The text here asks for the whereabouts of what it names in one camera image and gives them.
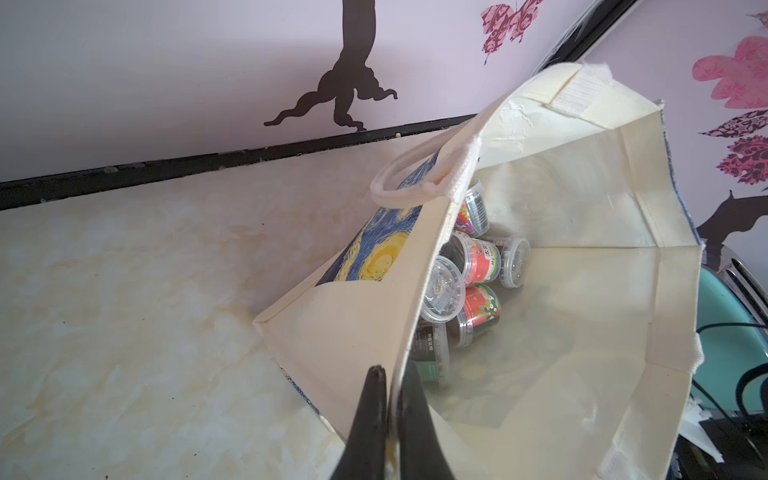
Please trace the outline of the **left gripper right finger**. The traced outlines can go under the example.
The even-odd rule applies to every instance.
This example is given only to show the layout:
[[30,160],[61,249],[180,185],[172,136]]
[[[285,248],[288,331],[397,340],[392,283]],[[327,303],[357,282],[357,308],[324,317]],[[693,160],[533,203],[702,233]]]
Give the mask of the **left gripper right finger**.
[[422,379],[414,361],[406,364],[397,403],[400,478],[454,480],[438,440]]

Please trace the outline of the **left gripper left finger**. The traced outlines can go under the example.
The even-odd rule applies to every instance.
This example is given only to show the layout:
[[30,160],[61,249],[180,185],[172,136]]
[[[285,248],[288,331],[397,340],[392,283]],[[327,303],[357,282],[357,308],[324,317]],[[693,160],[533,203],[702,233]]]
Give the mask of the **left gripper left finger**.
[[387,439],[386,371],[369,368],[343,454],[332,480],[385,478]]

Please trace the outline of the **cream canvas tote bag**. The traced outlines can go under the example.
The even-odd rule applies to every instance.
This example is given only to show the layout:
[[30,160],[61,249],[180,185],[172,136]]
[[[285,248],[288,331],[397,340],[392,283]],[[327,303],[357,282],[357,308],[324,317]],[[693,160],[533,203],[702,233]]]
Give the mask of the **cream canvas tote bag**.
[[435,258],[454,231],[498,247],[501,319],[450,380],[422,381],[455,479],[661,479],[692,377],[703,247],[677,192],[663,107],[604,64],[560,63],[393,159],[377,211],[255,325],[347,441],[386,371],[385,478]]

